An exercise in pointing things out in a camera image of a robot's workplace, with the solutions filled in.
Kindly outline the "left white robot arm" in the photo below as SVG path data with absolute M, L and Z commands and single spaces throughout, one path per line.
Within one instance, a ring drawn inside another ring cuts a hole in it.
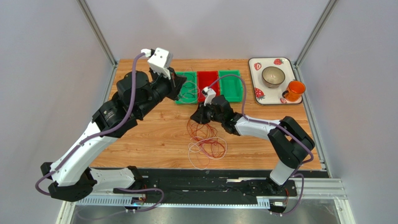
M 41 165 L 43 177 L 51 180 L 48 195 L 76 202 L 92 192 L 138 189 L 142 180 L 135 166 L 97 169 L 91 163 L 120 139 L 165 98 L 177 101 L 185 76 L 164 77 L 153 71 L 127 73 L 116 84 L 117 92 L 93 115 L 88 127 L 68 152 L 56 162 Z

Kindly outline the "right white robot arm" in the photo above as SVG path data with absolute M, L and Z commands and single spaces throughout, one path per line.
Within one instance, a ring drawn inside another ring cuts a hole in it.
M 265 180 L 265 188 L 271 194 L 279 193 L 300 165 L 313 160 L 315 143 L 292 117 L 286 116 L 282 120 L 255 119 L 235 112 L 224 96 L 216 96 L 209 104 L 199 103 L 190 118 L 203 125 L 218 122 L 229 134 L 268 140 L 279 158 Z

